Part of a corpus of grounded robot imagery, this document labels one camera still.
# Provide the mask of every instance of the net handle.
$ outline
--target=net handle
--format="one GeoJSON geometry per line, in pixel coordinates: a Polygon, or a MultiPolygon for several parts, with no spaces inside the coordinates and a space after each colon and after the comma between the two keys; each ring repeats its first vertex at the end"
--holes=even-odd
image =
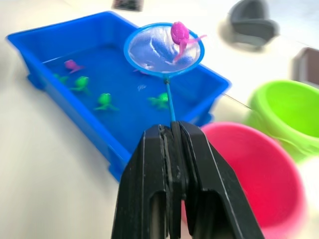
{"type": "Polygon", "coordinates": [[[174,106],[173,106],[173,100],[171,98],[171,93],[170,93],[170,87],[169,87],[169,78],[164,79],[164,83],[166,84],[166,89],[167,89],[167,98],[168,98],[168,103],[169,103],[169,111],[170,111],[170,120],[172,122],[176,121],[175,118],[175,111],[174,111],[174,106]]]}

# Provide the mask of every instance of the table surface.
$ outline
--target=table surface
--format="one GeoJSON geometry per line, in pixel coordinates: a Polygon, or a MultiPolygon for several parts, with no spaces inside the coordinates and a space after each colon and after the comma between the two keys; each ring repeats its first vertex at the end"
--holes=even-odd
{"type": "MultiPolygon", "coordinates": [[[[217,121],[240,122],[244,105],[260,84],[288,79],[291,59],[303,47],[277,37],[261,53],[234,49],[218,31],[234,0],[145,0],[144,11],[117,11],[137,25],[183,21],[207,34],[202,63],[232,82],[213,113],[217,121]],[[176,11],[183,3],[184,11],[176,11]]],[[[25,80],[27,70],[4,38],[109,10],[110,0],[2,0],[0,2],[0,238],[110,238],[118,183],[107,162],[75,124],[44,93],[25,80]]],[[[300,166],[309,219],[297,238],[314,239],[319,225],[319,160],[300,166]]]]}

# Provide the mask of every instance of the plastic bin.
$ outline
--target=plastic bin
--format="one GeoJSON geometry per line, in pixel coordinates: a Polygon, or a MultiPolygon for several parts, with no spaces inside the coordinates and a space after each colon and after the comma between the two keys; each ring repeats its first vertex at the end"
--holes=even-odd
{"type": "MultiPolygon", "coordinates": [[[[210,123],[202,130],[234,169],[265,239],[297,233],[305,222],[306,198],[291,157],[270,137],[243,124],[210,123]]],[[[184,206],[182,218],[186,221],[184,206]]]]}
{"type": "MultiPolygon", "coordinates": [[[[110,162],[117,180],[142,133],[154,124],[169,125],[168,110],[158,110],[149,97],[166,92],[162,79],[134,72],[123,47],[136,26],[113,12],[83,17],[9,35],[29,69],[28,79],[45,90],[110,162]],[[85,66],[69,74],[64,62],[85,66]],[[62,84],[54,74],[69,76],[62,84]],[[71,91],[75,80],[89,78],[88,91],[71,91]],[[102,93],[112,95],[118,111],[95,111],[102,93]]],[[[198,126],[211,120],[209,110],[229,83],[199,65],[174,78],[171,92],[177,120],[198,126]]]]}
{"type": "Polygon", "coordinates": [[[245,124],[274,138],[296,162],[319,155],[319,89],[288,80],[264,84],[245,124]]]}

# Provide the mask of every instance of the water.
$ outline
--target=water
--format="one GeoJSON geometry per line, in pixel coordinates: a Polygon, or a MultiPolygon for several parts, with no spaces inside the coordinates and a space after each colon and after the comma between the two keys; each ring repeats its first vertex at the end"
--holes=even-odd
{"type": "MultiPolygon", "coordinates": [[[[73,94],[130,153],[134,152],[144,130],[154,124],[170,124],[169,109],[159,110],[148,100],[166,92],[163,79],[133,72],[134,68],[126,61],[122,49],[105,45],[53,59],[45,65],[54,74],[69,76],[65,83],[69,89],[75,86],[76,79],[81,76],[90,79],[87,87],[90,94],[72,91],[73,94]],[[78,65],[85,66],[85,69],[69,74],[64,62],[70,59],[78,65]],[[111,104],[117,107],[118,111],[94,110],[99,106],[98,98],[102,93],[112,95],[111,104]]],[[[198,81],[201,77],[205,77],[203,73],[196,74],[198,81]]],[[[196,90],[198,89],[192,88],[182,76],[177,77],[176,82],[172,83],[176,119],[182,119],[199,103],[196,90]]]]}

